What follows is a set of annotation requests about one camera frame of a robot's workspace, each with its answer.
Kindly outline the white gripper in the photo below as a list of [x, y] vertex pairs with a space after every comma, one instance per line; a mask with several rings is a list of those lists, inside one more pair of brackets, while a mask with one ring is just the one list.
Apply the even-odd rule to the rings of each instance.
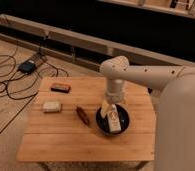
[[[124, 99], [124, 90], [123, 89], [118, 89], [115, 92], [110, 91], [109, 89], [106, 90], [105, 92], [105, 97], [106, 100], [110, 103], [110, 104], [116, 104], [121, 102]], [[107, 112], [109, 111], [111, 105], [104, 100], [101, 106], [101, 117], [105, 118]]]

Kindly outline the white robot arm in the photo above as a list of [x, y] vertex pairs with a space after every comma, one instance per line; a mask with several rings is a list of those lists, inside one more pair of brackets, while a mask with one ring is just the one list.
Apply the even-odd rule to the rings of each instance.
[[195, 67], [132, 66], [124, 56], [100, 65], [111, 104], [124, 98], [123, 83], [158, 90], [154, 171], [195, 171]]

